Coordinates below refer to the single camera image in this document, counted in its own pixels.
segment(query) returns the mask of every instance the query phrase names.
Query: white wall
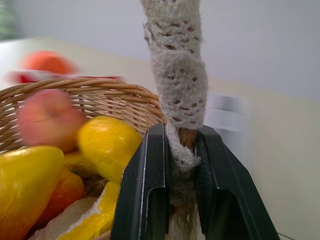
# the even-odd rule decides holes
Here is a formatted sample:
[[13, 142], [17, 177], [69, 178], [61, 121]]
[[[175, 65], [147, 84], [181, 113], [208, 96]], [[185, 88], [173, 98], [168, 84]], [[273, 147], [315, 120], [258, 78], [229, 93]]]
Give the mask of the white wall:
[[[25, 36], [149, 59], [140, 0], [14, 0]], [[320, 100], [319, 0], [202, 0], [212, 77]]]

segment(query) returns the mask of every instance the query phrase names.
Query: yellow lemon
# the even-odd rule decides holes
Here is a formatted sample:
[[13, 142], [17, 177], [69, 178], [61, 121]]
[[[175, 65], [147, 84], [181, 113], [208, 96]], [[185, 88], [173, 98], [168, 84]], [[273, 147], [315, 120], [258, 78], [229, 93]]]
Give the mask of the yellow lemon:
[[94, 240], [111, 230], [120, 185], [108, 182], [92, 208], [57, 240]]
[[79, 151], [64, 154], [64, 164], [73, 173], [82, 178], [92, 177], [97, 174], [97, 170], [93, 163]]
[[113, 117], [97, 116], [78, 133], [78, 146], [97, 172], [109, 181], [120, 183], [124, 169], [142, 141], [138, 132]]
[[64, 166], [63, 152], [35, 146], [0, 155], [0, 235], [21, 240], [47, 207]]

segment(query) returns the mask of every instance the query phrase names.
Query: white table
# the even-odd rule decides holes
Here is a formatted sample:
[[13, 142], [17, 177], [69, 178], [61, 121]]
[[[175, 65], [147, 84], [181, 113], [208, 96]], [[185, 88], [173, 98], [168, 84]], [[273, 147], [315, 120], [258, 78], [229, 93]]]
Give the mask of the white table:
[[[35, 38], [0, 43], [0, 89], [4, 75], [33, 51], [56, 51], [89, 76], [119, 75], [156, 93], [147, 62], [83, 46]], [[250, 103], [249, 170], [278, 232], [296, 240], [320, 239], [320, 103], [210, 79], [210, 90]]]

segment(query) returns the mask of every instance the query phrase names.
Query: table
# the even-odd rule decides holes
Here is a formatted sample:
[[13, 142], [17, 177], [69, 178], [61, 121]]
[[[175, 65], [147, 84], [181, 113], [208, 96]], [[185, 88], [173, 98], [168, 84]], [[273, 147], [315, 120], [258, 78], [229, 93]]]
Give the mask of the table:
[[[33, 51], [56, 51], [89, 76], [119, 75], [157, 93], [148, 62], [39, 37], [0, 43], [0, 89], [8, 71]], [[278, 232], [296, 240], [320, 239], [320, 102], [222, 79], [209, 90], [249, 102], [249, 170]]]

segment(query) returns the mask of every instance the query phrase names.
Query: white crochet fabric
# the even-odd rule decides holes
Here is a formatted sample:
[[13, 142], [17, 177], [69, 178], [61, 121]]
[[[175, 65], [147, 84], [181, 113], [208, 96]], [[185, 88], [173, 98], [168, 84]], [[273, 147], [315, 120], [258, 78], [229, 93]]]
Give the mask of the white crochet fabric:
[[144, 38], [166, 133], [176, 165], [185, 174], [200, 160], [180, 145], [178, 128], [198, 129], [204, 122], [208, 78], [201, 60], [200, 0], [141, 0], [147, 23]]

